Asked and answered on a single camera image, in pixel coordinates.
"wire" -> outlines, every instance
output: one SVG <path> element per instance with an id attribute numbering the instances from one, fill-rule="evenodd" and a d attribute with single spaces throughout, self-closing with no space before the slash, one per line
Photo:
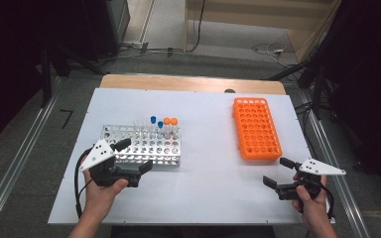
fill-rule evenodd
<path id="1" fill-rule="evenodd" d="M 305 70 L 305 69 L 306 69 L 306 70 L 309 70 L 308 68 L 305 67 L 305 68 L 300 69 L 299 71 L 295 71 L 295 72 L 292 72 L 292 73 L 291 73 L 291 75 L 293 76 L 293 78 L 295 79 L 295 81 L 299 80 L 300 76 L 302 76 L 302 74 L 303 74 L 303 70 Z M 293 81 L 293 80 L 291 80 L 291 79 L 289 78 L 289 76 L 290 76 L 290 75 L 287 75 L 287 76 L 285 76 L 285 78 L 286 78 L 288 81 Z"/>
<path id="2" fill-rule="evenodd" d="M 324 26 L 326 26 L 326 24 L 329 20 L 329 17 L 332 15 L 333 11 L 336 9 L 336 6 L 339 6 L 340 2 L 341 2 L 341 0 L 339 0 L 337 3 L 335 3 L 335 5 L 333 6 L 332 10 L 330 10 L 329 14 L 326 17 L 326 20 L 324 21 L 322 26 L 319 28 L 319 30 L 316 31 L 315 34 L 307 42 L 305 42 L 304 45 L 302 45 L 297 50 L 295 50 L 295 53 L 298 52 L 300 49 L 306 47 L 308 45 L 308 43 L 311 42 L 323 30 Z"/>
<path id="3" fill-rule="evenodd" d="M 196 9 L 196 1 L 193 1 L 193 8 Z M 196 36 L 196 33 L 194 31 L 194 23 L 195 23 L 194 15 L 195 15 L 195 13 L 196 13 L 196 11 L 193 11 L 192 35 L 191 35 L 191 40 L 192 40 L 193 45 L 195 45 L 195 36 Z"/>
<path id="4" fill-rule="evenodd" d="M 202 25 L 202 16 L 203 16 L 203 10 L 205 9 L 205 1 L 206 0 L 203 0 L 202 2 L 202 8 L 200 9 L 200 15 L 199 15 L 199 23 L 198 23 L 198 26 L 197 26 L 197 40 L 196 40 L 196 44 L 193 46 L 193 48 L 190 50 L 190 51 L 184 51 L 183 49 L 177 49 L 177 48 L 157 48 L 157 49 L 154 49 L 154 48 L 149 48 L 149 49 L 143 49 L 143 50 L 148 50 L 148 51 L 161 51 L 163 53 L 192 53 L 196 50 L 197 46 L 199 46 L 199 42 L 200 42 L 200 26 Z"/>
<path id="5" fill-rule="evenodd" d="M 165 53 L 168 53 L 168 52 L 148 52 L 148 53 L 139 54 L 139 55 L 125 56 L 125 57 L 116 57 L 116 58 L 107 59 L 107 60 L 128 59 L 128 58 L 144 57 L 144 56 L 149 56 L 149 55 L 153 55 L 153 54 L 165 54 Z"/>
<path id="6" fill-rule="evenodd" d="M 308 141 L 309 146 L 312 148 L 312 152 L 314 153 L 315 159 L 317 159 L 318 158 L 317 152 L 314 148 L 314 144 L 312 144 L 311 139 L 308 137 L 308 131 L 307 131 L 307 124 L 308 124 L 309 116 L 310 116 L 311 111 L 312 111 L 312 106 L 313 106 L 313 104 L 311 102 L 308 102 L 308 103 L 305 103 L 305 104 L 302 104 L 300 106 L 295 107 L 295 110 L 297 111 L 298 109 L 300 109 L 302 107 L 306 107 L 304 111 L 298 112 L 297 114 L 299 115 L 299 114 L 303 113 L 303 120 L 302 120 L 303 135 L 305 136 L 306 141 Z"/>
<path id="7" fill-rule="evenodd" d="M 281 47 L 281 48 L 277 47 L 277 50 L 282 50 L 282 51 L 279 52 L 276 56 L 273 56 L 273 55 L 271 54 L 271 52 L 270 52 L 270 47 L 271 47 L 271 46 L 276 46 L 276 45 L 281 45 L 282 47 Z M 266 53 L 259 53 L 259 51 L 258 51 L 257 48 L 260 47 L 260 46 L 267 46 Z M 274 60 L 275 62 L 279 63 L 280 65 L 282 65 L 282 66 L 284 66 L 284 67 L 290 67 L 289 65 L 286 65 L 286 64 L 284 64 L 284 63 L 282 63 L 282 62 L 280 62 L 280 61 L 278 60 L 278 56 L 279 56 L 282 52 L 284 52 L 284 51 L 286 50 L 286 48 L 287 48 L 287 45 L 284 44 L 284 43 L 270 43 L 270 44 L 259 44 L 259 45 L 253 46 L 253 47 L 252 47 L 252 51 L 253 51 L 254 53 L 256 53 L 256 54 L 259 54 L 259 55 L 268 55 L 272 60 Z"/>
<path id="8" fill-rule="evenodd" d="M 334 207 L 334 199 L 332 192 L 327 189 L 322 183 L 320 183 L 320 188 L 326 191 L 326 197 L 329 200 L 329 211 L 327 212 L 327 218 L 330 220 L 333 217 L 333 207 Z"/>
<path id="9" fill-rule="evenodd" d="M 82 187 L 81 191 L 79 192 L 79 197 L 81 197 L 82 192 L 85 190 L 85 188 L 92 182 L 92 179 L 89 180 L 88 183 L 85 184 L 85 186 Z"/>
<path id="10" fill-rule="evenodd" d="M 82 215 L 81 203 L 79 201 L 80 192 L 78 192 L 78 171 L 79 171 L 79 167 L 80 167 L 81 162 L 82 162 L 82 158 L 84 158 L 86 155 L 88 155 L 89 152 L 91 151 L 91 149 L 92 148 L 85 150 L 82 153 L 82 155 L 79 157 L 78 161 L 76 162 L 75 172 L 74 172 L 74 176 L 73 176 L 73 188 L 74 188 L 74 192 L 75 192 L 75 201 L 76 201 L 75 209 L 76 209 L 76 214 L 78 215 L 78 218 L 81 217 L 81 215 Z"/>

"orange test tube rack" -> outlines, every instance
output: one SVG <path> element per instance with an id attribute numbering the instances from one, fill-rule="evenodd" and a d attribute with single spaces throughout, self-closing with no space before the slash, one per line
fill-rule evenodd
<path id="1" fill-rule="evenodd" d="M 233 117 L 244 160 L 276 160 L 282 150 L 268 101 L 260 97 L 237 97 Z"/>

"aluminum rail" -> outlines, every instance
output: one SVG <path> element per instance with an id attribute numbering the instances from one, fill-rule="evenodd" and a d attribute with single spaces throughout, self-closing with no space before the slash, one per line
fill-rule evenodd
<path id="1" fill-rule="evenodd" d="M 14 157 L 13 162 L 9 166 L 5 176 L 0 182 L 0 212 L 7 201 L 9 194 L 11 193 L 12 188 L 17 181 L 18 176 L 23 170 L 24 164 L 29 159 L 30 153 L 33 150 L 34 145 L 36 144 L 37 139 L 39 138 L 42 129 L 48 120 L 49 115 L 52 112 L 52 109 L 55 105 L 55 102 L 58 99 L 59 91 L 63 86 L 63 81 L 60 77 L 57 77 L 54 81 L 53 89 L 54 95 L 49 100 L 49 103 L 46 107 L 40 109 L 32 127 L 30 128 L 26 138 L 23 141 L 20 149 Z"/>
<path id="2" fill-rule="evenodd" d="M 301 95 L 304 103 L 310 102 L 310 96 L 306 91 L 302 90 Z M 325 162 L 331 166 L 339 168 L 338 161 L 335 157 L 335 154 L 333 153 L 329 139 L 326 136 L 322 122 L 318 121 L 315 118 L 315 115 L 312 113 L 310 114 L 310 120 L 317 136 L 320 148 L 323 152 Z M 345 213 L 348 217 L 355 236 L 357 238 L 370 237 L 367 226 L 363 220 L 363 216 L 357 207 L 357 203 L 355 202 L 354 196 L 348 186 L 345 177 L 333 177 L 332 179 L 335 182 L 336 190 L 341 197 Z"/>

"white tabletop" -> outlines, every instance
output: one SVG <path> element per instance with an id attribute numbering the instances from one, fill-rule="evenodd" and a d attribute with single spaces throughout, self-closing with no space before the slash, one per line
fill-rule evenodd
<path id="1" fill-rule="evenodd" d="M 111 224 L 288 224 L 301 216 L 291 202 L 262 183 L 292 183 L 295 173 L 279 165 L 243 161 L 232 117 L 235 97 L 264 97 L 269 103 L 283 157 L 304 162 L 311 156 L 294 107 L 287 95 L 208 93 L 97 88 L 69 159 L 49 223 L 77 222 L 73 175 L 77 159 L 95 143 L 103 125 L 132 125 L 136 120 L 177 117 L 182 130 L 181 166 L 154 169 L 139 187 L 127 187 L 104 219 Z M 79 175 L 79 187 L 83 176 Z M 84 195 L 81 197 L 84 206 Z"/>

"human hand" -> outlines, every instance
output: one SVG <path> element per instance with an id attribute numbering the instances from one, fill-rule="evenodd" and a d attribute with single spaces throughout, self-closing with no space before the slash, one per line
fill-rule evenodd
<path id="1" fill-rule="evenodd" d="M 322 176 L 320 182 L 326 185 L 326 176 Z M 314 234 L 314 237 L 336 237 L 326 214 L 326 192 L 321 189 L 317 198 L 312 199 L 304 186 L 299 185 L 296 191 L 303 203 L 303 208 L 298 200 L 293 200 L 293 207 L 297 211 L 303 212 L 303 223 Z"/>
<path id="2" fill-rule="evenodd" d="M 89 170 L 84 171 L 83 175 L 85 183 L 88 183 L 91 180 Z M 127 185 L 126 179 L 119 179 L 110 187 L 98 186 L 94 181 L 90 182 L 85 188 L 85 208 L 69 237 L 94 237 L 98 226 L 110 211 L 114 198 Z"/>

